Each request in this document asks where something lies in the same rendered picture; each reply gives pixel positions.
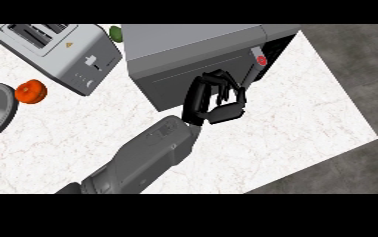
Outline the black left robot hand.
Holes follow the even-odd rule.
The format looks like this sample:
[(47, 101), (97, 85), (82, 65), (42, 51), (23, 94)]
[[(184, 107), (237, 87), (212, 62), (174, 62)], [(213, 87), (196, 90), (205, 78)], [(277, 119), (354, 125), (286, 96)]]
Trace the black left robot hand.
[[(212, 87), (218, 88), (216, 106), (208, 110)], [(215, 70), (203, 73), (191, 81), (182, 103), (181, 120), (200, 126), (203, 121), (216, 124), (237, 119), (243, 114), (244, 104), (244, 88), (237, 85), (227, 71)]]

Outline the grey microwave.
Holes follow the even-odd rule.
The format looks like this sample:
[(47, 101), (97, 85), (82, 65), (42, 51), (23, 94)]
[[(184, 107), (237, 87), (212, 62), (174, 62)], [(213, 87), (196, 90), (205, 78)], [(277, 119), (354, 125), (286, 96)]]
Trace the grey microwave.
[(246, 87), (265, 75), (296, 24), (123, 24), (128, 76), (154, 109), (182, 104), (193, 79), (222, 70)]

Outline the green round vegetable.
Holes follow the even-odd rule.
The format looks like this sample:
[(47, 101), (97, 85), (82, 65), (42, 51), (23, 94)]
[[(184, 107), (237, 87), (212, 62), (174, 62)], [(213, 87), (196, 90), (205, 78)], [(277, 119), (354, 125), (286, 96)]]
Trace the green round vegetable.
[(109, 27), (109, 37), (113, 42), (116, 43), (122, 42), (122, 33), (120, 33), (120, 28), (118, 26)]

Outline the grey toaster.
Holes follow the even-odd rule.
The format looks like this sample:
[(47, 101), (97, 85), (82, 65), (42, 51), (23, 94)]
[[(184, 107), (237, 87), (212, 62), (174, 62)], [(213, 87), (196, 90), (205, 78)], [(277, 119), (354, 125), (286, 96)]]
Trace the grey toaster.
[(81, 96), (91, 94), (122, 59), (97, 24), (0, 24), (0, 44)]

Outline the orange round fruit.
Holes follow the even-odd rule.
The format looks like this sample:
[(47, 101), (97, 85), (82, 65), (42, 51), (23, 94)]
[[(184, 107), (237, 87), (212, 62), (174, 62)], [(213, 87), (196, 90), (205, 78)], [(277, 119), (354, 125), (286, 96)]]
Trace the orange round fruit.
[(30, 79), (22, 83), (14, 90), (14, 98), (20, 103), (24, 104), (38, 103), (45, 96), (47, 87), (36, 79)]

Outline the dark grey round pan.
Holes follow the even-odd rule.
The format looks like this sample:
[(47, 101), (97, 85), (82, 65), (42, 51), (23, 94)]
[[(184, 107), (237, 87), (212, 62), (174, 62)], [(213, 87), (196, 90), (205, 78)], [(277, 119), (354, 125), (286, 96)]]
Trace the dark grey round pan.
[(14, 89), (0, 83), (0, 133), (7, 128), (17, 110), (19, 101), (14, 98)]

